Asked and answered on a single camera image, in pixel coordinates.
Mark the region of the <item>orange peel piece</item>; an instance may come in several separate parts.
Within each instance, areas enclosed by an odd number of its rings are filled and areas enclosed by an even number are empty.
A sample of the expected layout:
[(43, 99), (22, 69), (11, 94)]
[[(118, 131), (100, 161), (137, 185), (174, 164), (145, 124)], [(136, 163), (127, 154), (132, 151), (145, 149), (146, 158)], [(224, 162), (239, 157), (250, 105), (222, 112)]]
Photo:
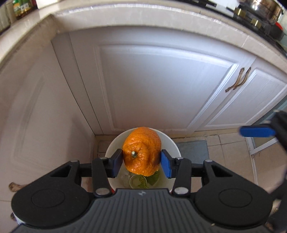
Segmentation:
[(160, 167), (161, 139), (147, 127), (139, 127), (131, 132), (122, 146), (126, 169), (134, 174), (151, 176)]

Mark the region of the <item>clear plastic bag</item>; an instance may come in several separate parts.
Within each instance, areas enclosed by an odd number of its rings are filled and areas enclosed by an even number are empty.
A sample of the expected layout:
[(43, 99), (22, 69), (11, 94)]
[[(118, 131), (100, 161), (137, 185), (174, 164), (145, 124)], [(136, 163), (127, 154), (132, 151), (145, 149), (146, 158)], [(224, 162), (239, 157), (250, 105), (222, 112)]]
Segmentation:
[(123, 183), (124, 188), (130, 188), (130, 178), (131, 178), (132, 174), (129, 171), (124, 171), (123, 174), (121, 175), (121, 180)]

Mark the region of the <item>curled green cabbage leaf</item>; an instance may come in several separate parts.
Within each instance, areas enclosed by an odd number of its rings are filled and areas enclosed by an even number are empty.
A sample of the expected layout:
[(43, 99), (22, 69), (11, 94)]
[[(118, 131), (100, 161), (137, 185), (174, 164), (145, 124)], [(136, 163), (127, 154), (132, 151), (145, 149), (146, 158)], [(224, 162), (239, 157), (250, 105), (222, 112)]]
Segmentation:
[(147, 183), (153, 186), (159, 179), (160, 172), (156, 171), (153, 175), (146, 177)]

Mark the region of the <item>white trash bucket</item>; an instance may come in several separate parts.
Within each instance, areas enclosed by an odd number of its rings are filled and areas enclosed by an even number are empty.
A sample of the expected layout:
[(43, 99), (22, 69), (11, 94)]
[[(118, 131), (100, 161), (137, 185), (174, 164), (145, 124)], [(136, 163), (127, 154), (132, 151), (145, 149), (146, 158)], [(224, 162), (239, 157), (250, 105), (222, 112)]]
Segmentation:
[(127, 130), (117, 136), (107, 148), (105, 156), (110, 158), (123, 151), (117, 177), (109, 178), (113, 190), (118, 188), (167, 188), (172, 190), (175, 179), (166, 177), (160, 153), (164, 149), (173, 157), (181, 157), (180, 150), (166, 134), (147, 127)]

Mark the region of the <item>grey floor mat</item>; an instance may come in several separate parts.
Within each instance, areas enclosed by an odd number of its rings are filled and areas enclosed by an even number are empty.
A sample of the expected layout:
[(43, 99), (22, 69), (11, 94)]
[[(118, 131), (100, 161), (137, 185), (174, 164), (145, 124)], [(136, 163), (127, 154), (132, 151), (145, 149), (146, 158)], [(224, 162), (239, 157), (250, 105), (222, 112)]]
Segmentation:
[(181, 142), (176, 144), (183, 158), (189, 159), (192, 163), (203, 164), (209, 159), (207, 142), (204, 140)]

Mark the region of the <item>right cabinet door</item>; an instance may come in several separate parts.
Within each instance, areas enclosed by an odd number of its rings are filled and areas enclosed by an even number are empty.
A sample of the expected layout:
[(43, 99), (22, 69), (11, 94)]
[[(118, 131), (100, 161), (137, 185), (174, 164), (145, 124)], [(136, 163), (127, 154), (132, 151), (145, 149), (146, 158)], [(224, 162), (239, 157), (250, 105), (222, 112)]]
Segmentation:
[(286, 73), (257, 58), (243, 80), (198, 128), (199, 131), (250, 125), (286, 96)]

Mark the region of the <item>cabinet door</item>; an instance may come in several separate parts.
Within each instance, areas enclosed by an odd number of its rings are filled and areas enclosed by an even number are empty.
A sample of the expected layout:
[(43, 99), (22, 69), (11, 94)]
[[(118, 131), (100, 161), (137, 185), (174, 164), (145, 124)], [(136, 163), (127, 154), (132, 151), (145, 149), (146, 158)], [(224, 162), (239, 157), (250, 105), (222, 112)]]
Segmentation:
[(240, 69), (255, 60), (207, 36), (144, 26), (66, 32), (52, 45), (95, 134), (141, 126), (190, 134), (230, 96)]
[(257, 58), (243, 80), (198, 128), (199, 131), (250, 125), (286, 96), (286, 73)]

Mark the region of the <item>left cabinet door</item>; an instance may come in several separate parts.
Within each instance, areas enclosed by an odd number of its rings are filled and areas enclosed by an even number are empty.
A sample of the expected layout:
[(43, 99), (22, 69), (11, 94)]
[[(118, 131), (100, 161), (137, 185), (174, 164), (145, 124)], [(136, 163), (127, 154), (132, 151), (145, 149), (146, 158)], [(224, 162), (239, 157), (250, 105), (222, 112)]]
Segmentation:
[(52, 45), (95, 134), (141, 126), (190, 134), (230, 96), (240, 69), (255, 60), (207, 36), (144, 26), (66, 32)]

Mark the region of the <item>black red small pot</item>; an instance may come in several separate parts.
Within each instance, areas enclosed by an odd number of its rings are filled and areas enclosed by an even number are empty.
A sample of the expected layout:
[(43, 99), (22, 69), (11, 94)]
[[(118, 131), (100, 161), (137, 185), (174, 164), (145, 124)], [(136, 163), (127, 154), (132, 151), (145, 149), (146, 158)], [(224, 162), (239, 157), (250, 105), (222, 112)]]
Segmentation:
[(281, 26), (281, 24), (276, 22), (273, 26), (271, 26), (269, 35), (274, 40), (281, 41), (283, 37), (286, 35), (286, 33), (284, 32), (284, 28)]

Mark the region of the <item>stainless steel pot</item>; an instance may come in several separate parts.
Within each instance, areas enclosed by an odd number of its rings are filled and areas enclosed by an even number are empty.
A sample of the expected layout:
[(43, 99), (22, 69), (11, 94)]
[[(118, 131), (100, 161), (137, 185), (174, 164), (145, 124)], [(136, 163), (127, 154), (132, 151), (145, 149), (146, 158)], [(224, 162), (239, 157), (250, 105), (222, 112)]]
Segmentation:
[(237, 2), (271, 25), (274, 25), (284, 14), (283, 8), (274, 0), (238, 0)]

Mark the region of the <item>black gas stove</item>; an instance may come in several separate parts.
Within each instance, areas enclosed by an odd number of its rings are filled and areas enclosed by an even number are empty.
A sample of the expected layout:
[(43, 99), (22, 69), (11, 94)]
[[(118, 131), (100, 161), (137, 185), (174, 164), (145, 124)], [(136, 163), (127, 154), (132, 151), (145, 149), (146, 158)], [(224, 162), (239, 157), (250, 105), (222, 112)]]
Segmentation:
[[(284, 28), (284, 32), (286, 33), (286, 4), (282, 4), (284, 1), (276, 2), (284, 11), (284, 14), (279, 17), (278, 23), (281, 24)], [(238, 24), (241, 24), (256, 33), (268, 43), (272, 44), (272, 46), (281, 52), (283, 56), (286, 56), (286, 35), (281, 41), (274, 40), (269, 35), (270, 28), (273, 25), (263, 21), (262, 18), (253, 14), (248, 8), (240, 5), (237, 1), (183, 1), (183, 3), (211, 10), (232, 19)]]

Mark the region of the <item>green label oil bottle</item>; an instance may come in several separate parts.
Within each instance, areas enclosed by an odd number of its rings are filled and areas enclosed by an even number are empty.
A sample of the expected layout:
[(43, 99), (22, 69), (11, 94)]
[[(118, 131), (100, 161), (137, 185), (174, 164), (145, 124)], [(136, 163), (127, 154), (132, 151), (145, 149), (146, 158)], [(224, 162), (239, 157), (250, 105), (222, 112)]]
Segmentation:
[(28, 15), (34, 9), (30, 0), (12, 0), (12, 4), (17, 20)]

